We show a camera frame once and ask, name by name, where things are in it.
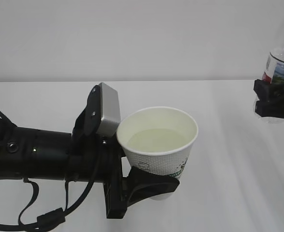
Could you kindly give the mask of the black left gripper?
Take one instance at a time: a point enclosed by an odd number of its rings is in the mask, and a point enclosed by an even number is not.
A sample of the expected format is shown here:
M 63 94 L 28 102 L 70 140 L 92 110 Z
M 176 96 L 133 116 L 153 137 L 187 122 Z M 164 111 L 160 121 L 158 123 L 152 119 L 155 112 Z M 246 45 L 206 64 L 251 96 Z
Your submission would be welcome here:
M 100 86 L 95 85 L 87 98 L 85 109 L 75 121 L 71 135 L 71 154 L 68 163 L 66 183 L 87 181 L 81 196 L 66 212 L 77 209 L 90 193 L 93 184 L 103 184 L 107 213 L 124 213 L 135 203 L 150 197 L 173 193 L 180 181 L 169 175 L 148 173 L 139 168 L 131 168 L 123 177 L 121 158 L 124 153 L 113 137 L 97 134 L 100 124 Z

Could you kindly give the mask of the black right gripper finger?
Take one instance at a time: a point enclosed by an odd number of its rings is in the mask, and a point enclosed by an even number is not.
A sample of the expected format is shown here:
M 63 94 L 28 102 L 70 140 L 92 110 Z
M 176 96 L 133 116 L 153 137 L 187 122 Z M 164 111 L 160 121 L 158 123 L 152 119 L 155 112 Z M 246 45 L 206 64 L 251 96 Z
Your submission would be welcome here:
M 257 101 L 255 113 L 261 117 L 274 117 L 284 119 L 284 103 L 270 101 Z
M 255 80 L 254 92 L 259 100 L 263 102 L 284 99 L 284 84 L 272 84 L 263 80 Z

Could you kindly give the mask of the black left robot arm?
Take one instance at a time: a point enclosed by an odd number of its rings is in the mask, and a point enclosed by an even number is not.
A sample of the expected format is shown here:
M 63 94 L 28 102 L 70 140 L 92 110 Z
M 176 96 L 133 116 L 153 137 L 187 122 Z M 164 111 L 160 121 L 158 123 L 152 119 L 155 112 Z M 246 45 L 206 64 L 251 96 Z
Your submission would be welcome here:
M 132 167 L 123 176 L 119 123 L 118 93 L 105 83 L 92 88 L 72 133 L 18 127 L 0 112 L 0 180 L 102 183 L 108 218 L 122 218 L 129 206 L 174 192 L 179 180 L 168 175 Z

